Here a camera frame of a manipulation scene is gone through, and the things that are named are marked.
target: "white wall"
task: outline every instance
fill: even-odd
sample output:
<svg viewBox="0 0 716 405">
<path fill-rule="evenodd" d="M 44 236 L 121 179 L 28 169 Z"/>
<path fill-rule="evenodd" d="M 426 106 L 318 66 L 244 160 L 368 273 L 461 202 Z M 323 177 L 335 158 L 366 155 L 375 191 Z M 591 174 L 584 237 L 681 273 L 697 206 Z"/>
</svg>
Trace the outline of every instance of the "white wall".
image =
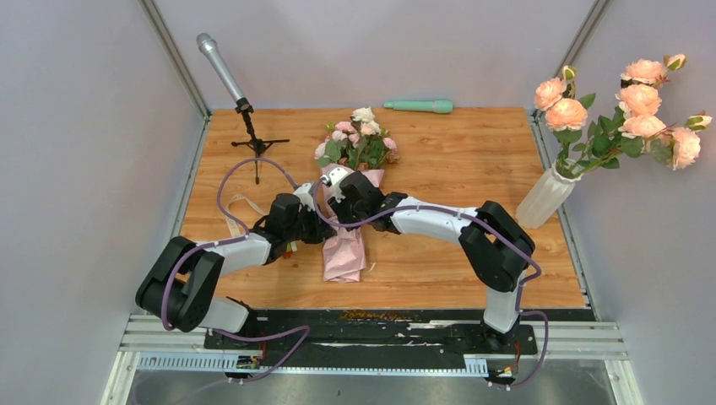
<svg viewBox="0 0 716 405">
<path fill-rule="evenodd" d="M 136 0 L 0 3 L 0 402 L 100 400 L 201 120 Z"/>
<path fill-rule="evenodd" d="M 690 61 L 660 90 L 659 118 L 716 115 L 714 15 L 706 0 L 612 2 L 576 62 L 579 94 L 598 92 L 591 117 L 613 114 L 625 65 L 665 53 Z M 619 170 L 586 175 L 567 199 L 594 300 L 619 322 L 648 405 L 713 403 L 714 137 L 702 135 L 701 157 L 686 170 L 625 157 Z"/>
<path fill-rule="evenodd" d="M 158 0 L 213 108 L 231 99 L 198 51 L 208 32 L 259 107 L 381 105 L 394 98 L 530 106 L 590 1 Z"/>
</svg>

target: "table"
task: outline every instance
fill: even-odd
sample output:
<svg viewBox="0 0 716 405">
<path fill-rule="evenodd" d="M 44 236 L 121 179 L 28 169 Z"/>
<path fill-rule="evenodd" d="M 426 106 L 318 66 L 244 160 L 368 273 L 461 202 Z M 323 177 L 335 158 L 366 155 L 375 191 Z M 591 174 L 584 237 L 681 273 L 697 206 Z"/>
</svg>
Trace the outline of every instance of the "table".
<svg viewBox="0 0 716 405">
<path fill-rule="evenodd" d="M 352 109 L 257 110 L 252 118 L 259 138 L 290 138 L 265 157 L 282 165 L 296 182 L 315 181 L 320 172 L 313 151 L 329 122 L 345 121 Z M 420 200 L 454 207 L 479 207 L 485 200 L 510 213 L 542 174 L 525 110 L 458 108 L 438 115 L 374 109 L 376 120 L 398 142 L 400 162 L 388 165 L 381 188 L 406 192 Z M 228 169 L 251 157 L 241 117 L 215 111 L 203 148 L 182 235 L 215 240 L 230 235 L 215 205 L 216 191 Z M 283 175 L 261 164 L 261 184 L 254 167 L 241 167 L 227 182 L 223 201 L 237 194 L 268 211 L 275 195 L 290 192 Z M 231 212 L 248 224 L 259 215 L 244 202 Z M 524 291 L 524 307 L 584 307 L 564 235 L 556 215 L 539 229 L 528 229 L 537 250 L 542 277 Z M 475 276 L 459 246 L 421 235 L 393 235 L 363 228 L 368 269 L 360 283 L 322 280 L 321 246 L 299 243 L 289 259 L 251 267 L 220 279 L 216 294 L 259 308 L 473 308 L 485 306 L 485 286 Z"/>
</svg>

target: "robotic arm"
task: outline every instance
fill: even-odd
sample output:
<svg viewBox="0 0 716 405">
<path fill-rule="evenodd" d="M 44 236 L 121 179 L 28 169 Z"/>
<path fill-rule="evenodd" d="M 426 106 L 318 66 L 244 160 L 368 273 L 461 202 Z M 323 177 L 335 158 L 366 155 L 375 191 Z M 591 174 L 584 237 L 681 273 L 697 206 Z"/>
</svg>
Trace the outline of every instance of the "robotic arm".
<svg viewBox="0 0 716 405">
<path fill-rule="evenodd" d="M 488 338 L 495 345 L 511 339 L 517 325 L 519 281 L 527 262 L 499 240 L 491 241 L 488 232 L 467 216 L 481 219 L 497 230 L 527 257 L 534 242 L 496 202 L 481 208 L 451 208 L 421 202 L 400 192 L 384 195 L 360 172 L 349 173 L 336 168 L 322 177 L 334 196 L 328 205 L 339 222 L 357 223 L 391 210 L 370 224 L 375 230 L 398 235 L 421 234 L 460 245 L 477 277 L 487 287 L 487 307 L 483 322 L 489 327 Z M 312 183 L 305 183 L 292 194 L 279 194 L 269 214 L 261 218 L 241 242 L 228 245 L 214 243 L 197 251 L 179 268 L 186 281 L 176 280 L 168 299 L 168 320 L 183 332 L 207 327 L 239 332 L 247 320 L 249 308 L 241 302 L 214 297 L 219 277 L 245 267 L 274 262 L 288 243 L 301 240 L 317 244 L 335 235 L 313 203 Z M 162 295 L 172 268 L 188 251 L 201 243 L 177 236 L 169 241 L 136 295 L 136 303 L 159 316 Z"/>
</svg>

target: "wooden table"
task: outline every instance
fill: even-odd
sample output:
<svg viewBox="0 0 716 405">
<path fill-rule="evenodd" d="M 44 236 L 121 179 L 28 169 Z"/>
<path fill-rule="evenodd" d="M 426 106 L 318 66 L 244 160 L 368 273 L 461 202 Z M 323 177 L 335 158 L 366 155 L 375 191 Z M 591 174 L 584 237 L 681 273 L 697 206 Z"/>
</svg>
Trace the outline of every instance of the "wooden table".
<svg viewBox="0 0 716 405">
<path fill-rule="evenodd" d="M 399 145 L 400 162 L 388 165 L 381 188 L 406 192 L 420 200 L 454 207 L 499 202 L 514 214 L 542 173 L 523 109 L 456 109 L 450 115 L 374 110 L 381 127 Z M 278 162 L 299 184 L 319 175 L 313 151 L 326 136 L 324 126 L 344 121 L 351 109 L 260 110 L 253 114 L 265 140 L 290 138 L 265 157 Z M 192 240 L 230 236 L 215 205 L 226 171 L 251 157 L 246 130 L 234 111 L 216 111 L 189 200 L 182 235 Z M 278 192 L 290 192 L 283 175 L 262 164 L 261 184 L 253 165 L 241 167 L 228 181 L 227 202 L 240 193 L 268 211 Z M 253 224 L 259 215 L 244 202 L 232 213 Z M 558 219 L 529 230 L 537 245 L 534 259 L 544 275 L 528 284 L 525 307 L 583 307 L 584 301 Z M 485 286 L 473 273 L 459 246 L 421 235 L 393 235 L 363 228 L 368 267 L 360 283 L 322 281 L 321 246 L 299 243 L 289 259 L 223 277 L 216 293 L 264 308 L 473 308 L 485 306 Z"/>
</svg>

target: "microphone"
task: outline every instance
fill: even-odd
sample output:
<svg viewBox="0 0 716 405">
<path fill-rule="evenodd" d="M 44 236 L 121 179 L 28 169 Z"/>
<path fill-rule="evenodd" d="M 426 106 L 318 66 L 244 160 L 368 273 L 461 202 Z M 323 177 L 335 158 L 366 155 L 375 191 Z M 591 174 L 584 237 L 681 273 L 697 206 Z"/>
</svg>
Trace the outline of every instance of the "microphone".
<svg viewBox="0 0 716 405">
<path fill-rule="evenodd" d="M 236 102 L 236 110 L 239 112 L 250 112 L 251 105 L 249 104 L 243 91 L 241 91 L 241 88 L 234 79 L 234 76 L 231 75 L 231 71 L 226 66 L 221 54 L 219 54 L 219 47 L 216 45 L 216 41 L 212 39 L 209 34 L 202 33 L 197 36 L 197 45 L 199 46 L 199 50 L 206 56 L 207 59 L 209 59 L 211 66 L 214 67 L 216 74 L 219 75 L 221 83 L 223 83 L 224 87 L 229 90 L 231 98 Z"/>
</svg>

